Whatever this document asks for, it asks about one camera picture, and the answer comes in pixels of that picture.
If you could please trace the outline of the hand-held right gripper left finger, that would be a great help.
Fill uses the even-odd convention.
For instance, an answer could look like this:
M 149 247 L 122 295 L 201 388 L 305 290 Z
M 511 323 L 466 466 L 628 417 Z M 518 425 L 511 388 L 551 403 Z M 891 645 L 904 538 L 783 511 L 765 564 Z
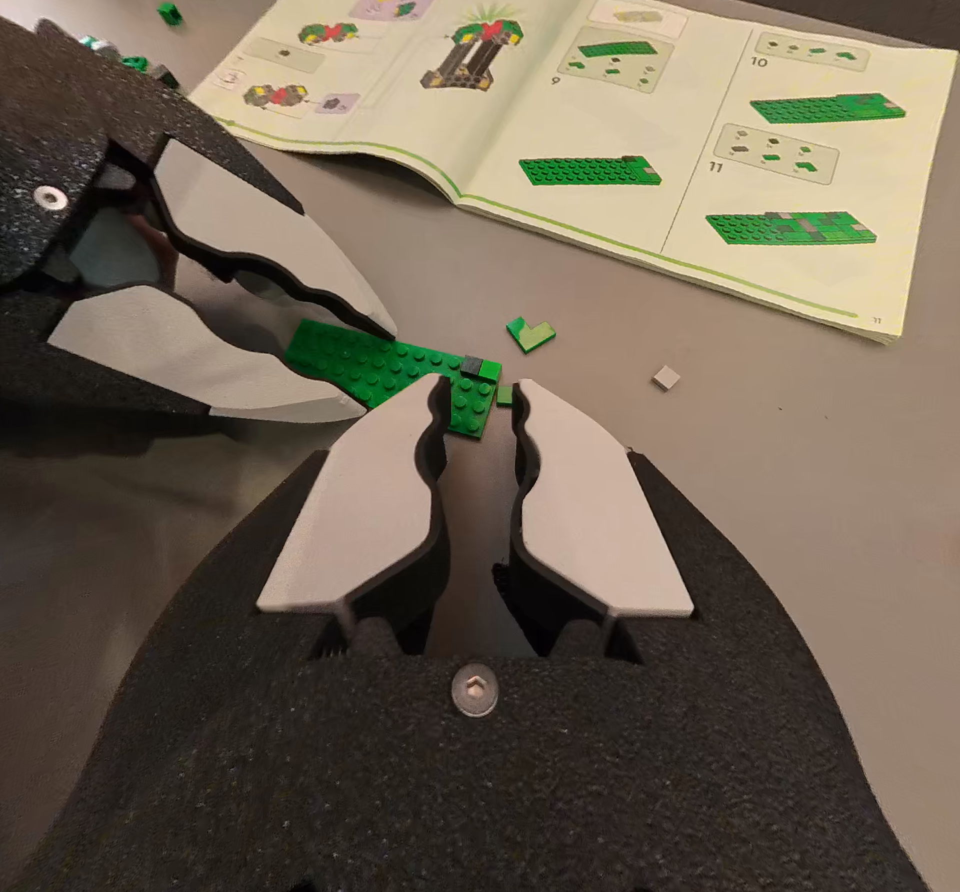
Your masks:
M 265 614 L 326 614 L 352 641 L 384 620 L 422 655 L 450 580 L 439 491 L 451 382 L 430 372 L 333 443 L 257 600 Z

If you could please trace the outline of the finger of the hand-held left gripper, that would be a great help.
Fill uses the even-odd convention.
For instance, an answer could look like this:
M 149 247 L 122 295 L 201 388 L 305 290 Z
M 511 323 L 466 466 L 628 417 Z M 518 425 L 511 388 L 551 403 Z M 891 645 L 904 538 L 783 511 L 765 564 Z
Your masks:
M 338 386 L 230 344 L 192 304 L 149 284 L 74 301 L 47 343 L 197 401 L 213 417 L 318 425 L 366 414 Z
M 165 143 L 150 187 L 174 248 L 221 281 L 256 274 L 351 328 L 396 338 L 372 286 L 306 214 L 175 139 Z

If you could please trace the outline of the pile of small bricks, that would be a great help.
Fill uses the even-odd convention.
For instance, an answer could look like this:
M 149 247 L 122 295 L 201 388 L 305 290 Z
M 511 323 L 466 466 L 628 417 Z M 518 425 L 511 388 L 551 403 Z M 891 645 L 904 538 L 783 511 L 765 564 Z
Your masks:
M 180 9 L 172 2 L 159 4 L 156 11 L 168 26 L 177 27 L 184 23 L 184 17 Z M 138 74 L 146 75 L 162 83 L 170 90 L 179 92 L 182 88 L 182 84 L 171 69 L 162 62 L 144 56 L 124 56 L 113 43 L 90 34 L 84 35 L 78 41 L 83 47 L 93 51 L 98 56 L 134 70 Z

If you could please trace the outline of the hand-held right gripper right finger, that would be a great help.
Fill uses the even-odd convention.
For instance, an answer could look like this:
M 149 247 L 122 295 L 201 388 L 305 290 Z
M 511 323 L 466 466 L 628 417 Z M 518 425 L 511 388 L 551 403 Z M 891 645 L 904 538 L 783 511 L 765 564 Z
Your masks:
M 509 553 L 493 568 L 500 597 L 546 658 L 570 626 L 602 653 L 625 622 L 686 622 L 694 601 L 629 450 L 533 379 L 511 388 L 516 496 Z

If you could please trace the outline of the large green studded plate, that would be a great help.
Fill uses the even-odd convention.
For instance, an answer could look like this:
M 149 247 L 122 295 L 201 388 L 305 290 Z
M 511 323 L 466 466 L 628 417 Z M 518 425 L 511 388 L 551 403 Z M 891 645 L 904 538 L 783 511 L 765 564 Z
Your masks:
M 498 382 L 462 375 L 464 355 L 388 341 L 349 327 L 302 320 L 284 359 L 295 371 L 337 385 L 372 410 L 428 374 L 451 384 L 449 430 L 479 440 L 496 401 Z

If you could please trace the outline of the pale green instruction booklet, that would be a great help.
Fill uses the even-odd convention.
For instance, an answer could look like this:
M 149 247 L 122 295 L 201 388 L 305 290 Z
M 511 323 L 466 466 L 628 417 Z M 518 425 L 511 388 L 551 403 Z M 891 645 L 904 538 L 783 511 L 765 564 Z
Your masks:
M 659 0 L 276 0 L 190 93 L 454 206 L 890 343 L 958 52 Z

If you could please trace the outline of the green corner shaped tile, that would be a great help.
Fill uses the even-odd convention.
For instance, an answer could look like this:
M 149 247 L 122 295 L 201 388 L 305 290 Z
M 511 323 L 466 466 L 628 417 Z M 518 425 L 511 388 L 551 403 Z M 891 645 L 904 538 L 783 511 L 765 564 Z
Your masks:
M 529 324 L 522 316 L 506 323 L 506 330 L 525 356 L 554 340 L 556 329 L 546 321 Z

